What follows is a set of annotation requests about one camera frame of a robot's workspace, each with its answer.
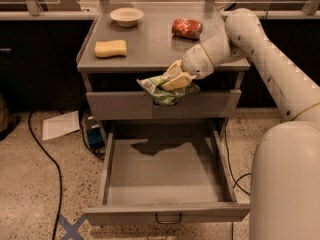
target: electrical cord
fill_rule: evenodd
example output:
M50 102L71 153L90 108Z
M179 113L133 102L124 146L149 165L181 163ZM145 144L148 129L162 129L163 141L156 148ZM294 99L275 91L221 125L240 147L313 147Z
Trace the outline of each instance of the electrical cord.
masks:
M236 184L238 184L240 180L242 180L244 177L247 177L247 176L251 176L251 173L243 174L239 179L236 180L235 184L233 185L233 188L237 186ZM231 223L231 240L233 240L233 235L234 235L234 222Z
M228 157L228 166L229 166L229 170L230 170L230 174L231 177L233 179L233 181L235 182L235 186L237 186L238 188L240 188L245 194L247 194L248 196L250 196L250 193L246 190L244 190L239 184L239 180L241 180L243 177L248 176L249 174L251 175L251 173L247 173L242 175L238 180L235 179L234 175L233 175L233 171L232 171L232 167L231 167L231 163L230 163L230 151L229 151L229 145L228 145L228 138L227 138L227 132L225 133L225 140L226 140L226 148L227 148L227 157Z
M60 170L60 166L59 164L56 162L56 160L54 160L52 158L52 156L50 156L50 154L45 150L45 148L41 145L41 143L39 142L39 140L37 139L37 137L35 136L34 132L32 131L31 128L31 118L33 115L34 111L32 111L29 115L28 118L28 126L29 126L29 131L32 135L32 137L34 138L34 140L36 141L36 143L38 144L38 146L42 149L42 151L46 154L46 156L55 164L57 170L58 170L58 175L59 175L59 203L58 203L58 211L56 214L56 219L55 219L55 223L54 223L54 229L52 232L52 240L55 239L56 236L56 232L57 232L57 226L58 226L58 222L59 222L59 216L60 216L60 211L61 211L61 204L62 204L62 175L61 175L61 170Z
M243 174L243 175L240 176L237 180L234 178L234 175L233 175L233 172L232 172L231 163L230 163L230 151L229 151L229 145L228 145L227 132L225 133L225 140L226 140L226 148L227 148L227 156L228 156L229 170L230 170L231 177L232 177L232 179L233 179L233 181L234 181L233 188L238 187L238 188L240 188L245 194L247 194L248 196L250 196L250 193L249 193L248 191L244 190L244 189L239 185L239 181L242 180L244 177L251 176L251 173ZM231 223L231 240L233 240L233 237L234 237L234 222Z

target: drawer handle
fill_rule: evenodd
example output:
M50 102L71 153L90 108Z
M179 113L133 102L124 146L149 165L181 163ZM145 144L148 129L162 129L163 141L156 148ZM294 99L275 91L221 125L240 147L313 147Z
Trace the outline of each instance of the drawer handle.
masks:
M166 225L167 224L179 224L182 221L182 214L181 213L179 213L179 219L174 220L174 221L160 221L158 213L156 213L155 217L156 217L156 222L158 224L166 224Z

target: white paper on floor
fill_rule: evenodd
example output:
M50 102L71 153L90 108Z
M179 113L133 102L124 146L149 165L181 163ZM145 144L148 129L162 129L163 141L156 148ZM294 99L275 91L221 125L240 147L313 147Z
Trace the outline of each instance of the white paper on floor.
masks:
M52 117L43 121L42 140L57 138L79 130L78 111Z

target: tape mark on floor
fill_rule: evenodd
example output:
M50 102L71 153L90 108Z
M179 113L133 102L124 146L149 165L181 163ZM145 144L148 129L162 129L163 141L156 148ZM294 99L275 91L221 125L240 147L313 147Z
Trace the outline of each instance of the tape mark on floor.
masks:
M86 217L84 216L84 214L82 214L82 216L77 220L77 222L71 225L66 220L66 218L60 214L59 223L66 231L66 234L64 235L64 237L61 238L61 240L69 240L70 238L73 240L84 240L84 238L78 233L78 229L85 220Z

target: gray cabinet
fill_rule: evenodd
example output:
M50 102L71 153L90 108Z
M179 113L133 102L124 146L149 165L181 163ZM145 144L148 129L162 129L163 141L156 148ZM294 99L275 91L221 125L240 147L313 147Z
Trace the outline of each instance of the gray cabinet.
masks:
M109 13L120 6L143 10L143 19L119 27ZM92 225L239 221L249 212L237 202L221 148L249 63L222 65L174 106L155 105L136 83L163 74L198 42L172 36L180 17L202 21L204 40L222 25L204 3L111 4L83 46L78 70L106 145L98 204L85 210ZM126 57L94 56L96 41L114 39L127 41Z

